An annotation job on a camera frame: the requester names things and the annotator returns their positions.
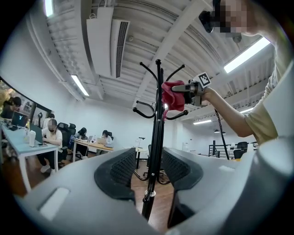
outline hand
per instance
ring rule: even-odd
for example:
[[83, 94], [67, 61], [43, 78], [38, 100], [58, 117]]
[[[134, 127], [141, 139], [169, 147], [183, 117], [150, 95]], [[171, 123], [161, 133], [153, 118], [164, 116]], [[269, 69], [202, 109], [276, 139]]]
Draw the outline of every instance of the hand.
[[203, 101], [208, 101], [210, 102], [211, 97], [214, 95], [214, 93], [216, 93], [215, 90], [213, 90], [210, 87], [205, 87], [204, 89], [204, 94], [201, 96]]

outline desk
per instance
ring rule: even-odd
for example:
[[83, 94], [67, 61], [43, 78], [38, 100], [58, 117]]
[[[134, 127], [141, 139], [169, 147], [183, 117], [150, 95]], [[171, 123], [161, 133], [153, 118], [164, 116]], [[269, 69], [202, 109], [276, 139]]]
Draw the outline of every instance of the desk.
[[137, 152], [137, 165], [136, 165], [136, 169], [139, 169], [140, 153], [141, 152], [147, 152], [147, 150], [146, 149], [142, 149], [142, 148], [136, 148], [136, 152]]
[[38, 141], [35, 141], [34, 147], [30, 147], [28, 142], [24, 141], [25, 129], [18, 129], [15, 131], [9, 130], [6, 126], [2, 125], [2, 130], [7, 141], [14, 148], [19, 159], [19, 167], [22, 173], [23, 183], [27, 192], [31, 191], [31, 186], [28, 181], [26, 170], [25, 157], [54, 151], [54, 165], [55, 171], [58, 171], [58, 146], [47, 143], [48, 146], [40, 147]]
[[89, 142], [86, 142], [86, 141], [75, 140], [74, 145], [73, 145], [73, 162], [75, 162], [75, 151], [77, 149], [77, 144], [87, 146], [87, 147], [93, 147], [96, 150], [100, 149], [100, 150], [104, 150], [104, 151], [108, 151], [108, 152], [113, 151], [113, 148], [107, 148], [102, 144], [98, 144], [98, 143], [90, 143], [89, 144]]

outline coat rack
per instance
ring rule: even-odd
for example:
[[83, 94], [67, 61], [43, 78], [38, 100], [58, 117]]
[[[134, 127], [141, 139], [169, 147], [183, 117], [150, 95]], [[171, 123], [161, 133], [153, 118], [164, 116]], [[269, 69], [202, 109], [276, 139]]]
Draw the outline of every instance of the coat rack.
[[[164, 79], [164, 70], [160, 67], [161, 60], [156, 60], [157, 65], [157, 77], [156, 75], [142, 62], [140, 62], [140, 65], [146, 68], [155, 78], [157, 82], [157, 92], [156, 92], [156, 103], [155, 103], [155, 110], [153, 107], [147, 103], [137, 101], [137, 104], [142, 104], [145, 106], [148, 106], [151, 108], [153, 114], [151, 116], [145, 115], [141, 111], [139, 111], [136, 107], [133, 108], [133, 111], [140, 114], [144, 118], [154, 118], [153, 122], [153, 133], [152, 133], [152, 142], [151, 142], [151, 151], [150, 151], [150, 157], [149, 157], [149, 168], [147, 177], [143, 179], [136, 171], [134, 171], [134, 174], [142, 181], [149, 180], [148, 182], [148, 188], [145, 191], [145, 196], [143, 198], [143, 209], [142, 209], [142, 215], [149, 220], [154, 198], [155, 198], [155, 182], [159, 182], [162, 185], [167, 185], [170, 183], [170, 181], [161, 182], [159, 180], [159, 173], [160, 173], [160, 165], [161, 165], [161, 158], [162, 158], [162, 148], [163, 148], [163, 142], [164, 142], [164, 104], [161, 101], [162, 98], [162, 88], [161, 85], [163, 83]], [[182, 65], [177, 70], [175, 70], [167, 79], [166, 82], [169, 81], [169, 79], [175, 75], [178, 71], [183, 69], [185, 65]], [[173, 116], [173, 117], [166, 117], [168, 120], [175, 120], [177, 118], [180, 118], [184, 115], [187, 115], [189, 112], [187, 110], [184, 110], [183, 112]]]

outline white ceiling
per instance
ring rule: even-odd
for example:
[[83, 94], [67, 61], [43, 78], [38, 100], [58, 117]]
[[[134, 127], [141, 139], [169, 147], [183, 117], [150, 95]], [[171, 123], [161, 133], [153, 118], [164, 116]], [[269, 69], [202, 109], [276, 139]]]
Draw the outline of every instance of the white ceiling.
[[[207, 33], [198, 16], [203, 9], [210, 10], [211, 0], [118, 0], [113, 17], [130, 21], [122, 75], [120, 78], [101, 77], [95, 74], [87, 46], [81, 38], [87, 33], [85, 22], [89, 16], [85, 15], [85, 8], [86, 12], [96, 12], [98, 5], [104, 6], [104, 1], [53, 2], [54, 15], [47, 18], [52, 42], [68, 73], [79, 76], [91, 99], [116, 98], [129, 108], [136, 100], [152, 104], [156, 83], [139, 62], [156, 72], [154, 62], [160, 59], [165, 78], [182, 64], [186, 65], [171, 81], [187, 82], [195, 75], [207, 72], [212, 87], [222, 97], [230, 97], [228, 102], [239, 109], [258, 102], [273, 70], [274, 50], [268, 46], [255, 60], [226, 74], [224, 65], [259, 36], [243, 36], [237, 45], [218, 32]], [[209, 105], [204, 108], [186, 106], [186, 109], [192, 112], [183, 120], [203, 119], [214, 114]]]

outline laptop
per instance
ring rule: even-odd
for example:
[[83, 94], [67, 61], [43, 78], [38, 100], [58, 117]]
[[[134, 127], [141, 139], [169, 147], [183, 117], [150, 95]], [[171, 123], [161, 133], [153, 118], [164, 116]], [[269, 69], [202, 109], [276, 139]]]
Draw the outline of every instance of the laptop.
[[103, 139], [103, 138], [97, 138], [97, 143], [98, 143], [98, 144], [103, 144], [103, 145], [105, 145], [105, 144], [106, 144], [106, 139]]
[[90, 136], [89, 136], [89, 138], [88, 138], [88, 142], [90, 142], [90, 143], [91, 143], [91, 140], [92, 140], [92, 138], [93, 138], [93, 136], [92, 136], [92, 135], [90, 135]]
[[28, 121], [28, 116], [20, 112], [14, 111], [12, 116], [11, 125], [25, 127]]
[[39, 146], [47, 146], [47, 144], [43, 143], [42, 129], [32, 123], [30, 123], [29, 128], [30, 128], [30, 131], [32, 130], [36, 133], [35, 140], [40, 143]]

